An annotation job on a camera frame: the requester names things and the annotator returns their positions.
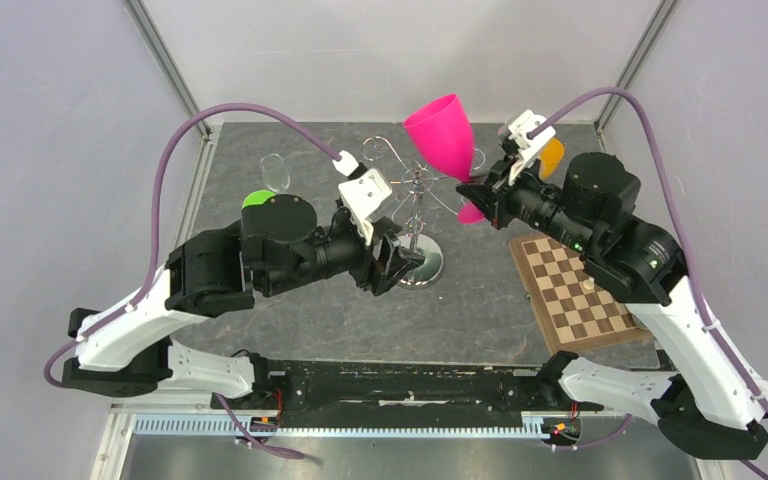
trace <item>metal corner post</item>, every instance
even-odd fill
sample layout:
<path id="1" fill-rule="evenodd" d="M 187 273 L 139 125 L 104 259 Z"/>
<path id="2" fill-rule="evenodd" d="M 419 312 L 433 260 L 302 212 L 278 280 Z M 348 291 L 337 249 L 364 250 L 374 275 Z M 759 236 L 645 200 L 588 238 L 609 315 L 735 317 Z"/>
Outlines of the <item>metal corner post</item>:
<path id="1" fill-rule="evenodd" d="M 151 54 L 157 60 L 157 64 L 160 66 L 160 70 L 175 92 L 175 96 L 181 102 L 187 115 L 192 117 L 201 110 L 196 104 L 195 98 L 192 92 L 190 92 L 187 83 L 184 81 L 184 77 L 181 75 L 181 71 L 178 70 L 178 66 L 175 65 L 175 61 L 172 59 L 172 55 L 169 53 L 169 49 L 166 48 L 166 44 L 163 42 L 163 38 L 160 36 L 160 32 L 157 30 L 157 26 L 151 19 L 151 15 L 148 13 L 148 9 L 142 0 L 122 0 L 125 4 L 125 8 L 131 17 L 134 19 L 134 23 L 140 31 L 140 34 L 145 40 L 146 46 L 148 46 Z M 205 122 L 200 122 L 196 125 L 199 135 L 202 139 L 207 139 L 210 135 L 210 127 Z"/>
<path id="2" fill-rule="evenodd" d="M 655 13 L 652 14 L 652 18 L 649 20 L 649 24 L 646 25 L 646 30 L 643 31 L 643 35 L 638 40 L 637 45 L 634 47 L 634 51 L 631 53 L 628 62 L 626 62 L 620 77 L 617 79 L 616 86 L 624 89 L 631 87 L 634 79 L 637 78 L 637 74 L 640 72 L 641 67 L 649 57 L 649 53 L 664 30 L 669 19 L 675 12 L 681 0 L 661 0 L 658 7 L 655 9 Z M 596 132 L 601 138 L 605 127 L 613 118 L 614 114 L 620 106 L 621 98 L 616 95 L 611 95 L 605 106 L 602 107 L 602 111 L 599 112 L 599 116 L 596 117 Z"/>

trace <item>round metal base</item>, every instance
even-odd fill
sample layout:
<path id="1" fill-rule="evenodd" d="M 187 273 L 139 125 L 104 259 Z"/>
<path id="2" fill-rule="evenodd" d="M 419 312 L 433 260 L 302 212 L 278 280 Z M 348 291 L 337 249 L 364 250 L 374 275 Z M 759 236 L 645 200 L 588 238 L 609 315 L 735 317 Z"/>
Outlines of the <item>round metal base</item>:
<path id="1" fill-rule="evenodd" d="M 399 235 L 399 240 L 402 245 L 409 246 L 411 237 L 410 235 Z M 430 287 L 443 273 L 443 251 L 440 250 L 440 245 L 437 245 L 437 242 L 428 235 L 420 233 L 416 240 L 416 249 L 425 256 L 425 262 L 399 280 L 399 286 L 402 288 L 419 290 Z"/>

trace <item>cable clip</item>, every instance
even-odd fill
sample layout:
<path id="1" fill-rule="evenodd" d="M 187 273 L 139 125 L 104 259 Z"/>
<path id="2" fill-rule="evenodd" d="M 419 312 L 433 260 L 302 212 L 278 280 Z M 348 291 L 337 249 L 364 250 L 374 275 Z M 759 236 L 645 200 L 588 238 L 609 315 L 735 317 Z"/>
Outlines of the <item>cable clip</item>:
<path id="1" fill-rule="evenodd" d="M 702 330 L 705 332 L 710 332 L 711 330 L 714 330 L 715 328 L 720 328 L 721 326 L 722 324 L 720 323 L 719 320 L 714 320 L 714 323 L 710 325 L 703 325 Z"/>

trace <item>clear wine glass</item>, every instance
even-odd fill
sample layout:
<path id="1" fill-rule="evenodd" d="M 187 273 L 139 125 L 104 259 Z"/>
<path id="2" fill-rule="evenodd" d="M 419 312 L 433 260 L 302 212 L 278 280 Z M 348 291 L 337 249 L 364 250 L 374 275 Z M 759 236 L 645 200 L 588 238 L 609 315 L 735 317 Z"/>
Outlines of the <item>clear wine glass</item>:
<path id="1" fill-rule="evenodd" d="M 287 193 L 290 188 L 290 171 L 281 155 L 270 153 L 261 158 L 260 171 L 268 189 L 275 193 Z"/>

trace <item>marble table surface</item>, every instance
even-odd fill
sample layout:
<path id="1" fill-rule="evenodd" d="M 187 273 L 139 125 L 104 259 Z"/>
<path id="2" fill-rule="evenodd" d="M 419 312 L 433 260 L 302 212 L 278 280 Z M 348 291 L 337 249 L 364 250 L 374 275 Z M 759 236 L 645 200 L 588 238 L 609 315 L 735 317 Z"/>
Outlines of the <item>marble table surface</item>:
<path id="1" fill-rule="evenodd" d="M 371 136 L 387 138 L 403 159 L 418 154 L 399 124 L 313 123 L 329 144 L 361 155 Z M 496 124 L 474 125 L 476 147 L 493 162 L 501 157 Z M 561 125 L 566 147 L 563 172 L 575 154 L 600 149 L 590 125 Z M 265 188 L 259 160 L 278 153 L 291 173 L 289 193 L 315 207 L 327 224 L 342 178 L 330 161 L 305 139 L 276 123 L 223 125 L 192 234 L 222 228 L 239 219 L 243 198 Z M 403 168 L 385 155 L 374 162 L 389 179 Z M 460 208 L 452 179 L 437 180 L 432 191 L 449 207 Z M 394 186 L 404 198 L 406 189 Z M 396 220 L 404 222 L 407 208 Z M 253 310 L 233 312 L 189 327 L 175 338 L 219 354 L 241 348 L 270 358 L 297 360 L 370 360 L 539 365 L 549 358 L 534 312 L 526 298 L 508 241 L 533 230 L 520 222 L 498 231 L 487 223 L 459 224 L 455 216 L 426 197 L 423 233 L 434 238 L 445 256 L 440 280 L 425 290 L 394 288 L 374 298 L 355 288 L 348 274 L 317 282 L 273 298 L 257 297 Z M 594 361 L 614 366 L 655 367 L 652 340 L 587 352 Z"/>

